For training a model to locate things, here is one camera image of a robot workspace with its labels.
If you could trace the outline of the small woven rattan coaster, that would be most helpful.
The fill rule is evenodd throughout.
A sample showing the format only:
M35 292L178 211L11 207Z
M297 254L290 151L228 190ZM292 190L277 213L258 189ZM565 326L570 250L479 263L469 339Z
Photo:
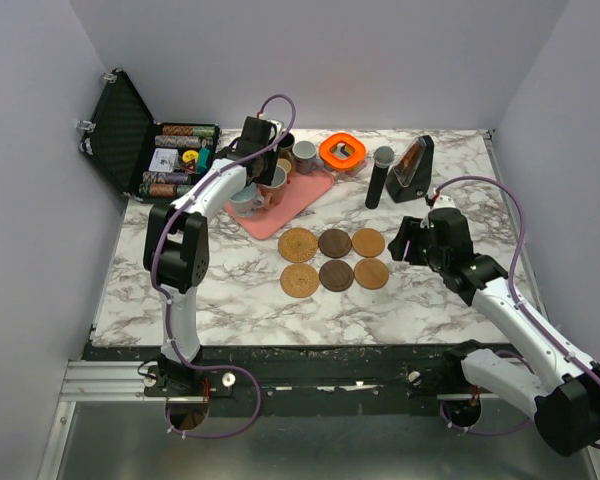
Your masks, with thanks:
M288 265L280 276L283 291L293 298L311 296L320 284L318 272L306 263Z

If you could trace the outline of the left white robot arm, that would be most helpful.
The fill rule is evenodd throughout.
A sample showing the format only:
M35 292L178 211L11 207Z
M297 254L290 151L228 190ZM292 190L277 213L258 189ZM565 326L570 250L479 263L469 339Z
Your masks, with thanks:
M272 180L281 123L248 117L241 135L216 155L208 171L180 198L152 207L144 267L158 292L163 314L161 354L175 362L167 382L181 395L202 380L191 362L201 349L196 329L197 287L209 268L209 222L229 199L252 183Z

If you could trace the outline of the dark wood coaster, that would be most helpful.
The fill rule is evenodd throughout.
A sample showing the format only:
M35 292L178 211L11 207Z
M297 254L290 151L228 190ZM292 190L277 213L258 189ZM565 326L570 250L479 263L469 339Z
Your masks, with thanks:
M347 255L352 248L350 236L341 229L328 229L318 239L318 247L323 255L339 259Z
M354 272L346 262L330 260L320 268L319 280L327 290L342 292L352 285Z

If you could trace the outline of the light wood coaster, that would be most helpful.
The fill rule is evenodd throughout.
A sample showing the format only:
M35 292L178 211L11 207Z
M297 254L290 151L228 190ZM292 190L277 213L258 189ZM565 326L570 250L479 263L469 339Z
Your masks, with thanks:
M365 258L378 257L385 249L383 235L373 228L362 228L352 237L355 252Z
M364 258L356 264L354 277L361 287L376 290L388 282L389 269L384 262L377 258Z

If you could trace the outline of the large woven rattan coaster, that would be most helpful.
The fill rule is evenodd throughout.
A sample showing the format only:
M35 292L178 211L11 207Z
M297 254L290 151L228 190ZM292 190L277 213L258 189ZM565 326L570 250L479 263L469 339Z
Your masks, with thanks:
M318 249L318 239L305 228L291 228L284 232L278 242L278 251L287 261L304 263L314 257Z

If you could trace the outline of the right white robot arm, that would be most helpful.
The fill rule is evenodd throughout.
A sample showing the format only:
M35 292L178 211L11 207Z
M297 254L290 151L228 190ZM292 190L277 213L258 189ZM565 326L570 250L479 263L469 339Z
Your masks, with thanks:
M569 456L600 444L600 363L577 349L511 285L492 257L475 252L468 221L454 207L403 218L388 250L395 261L426 266L488 318L528 362L517 367L476 342L440 367L449 390L484 387L533 421L543 440Z

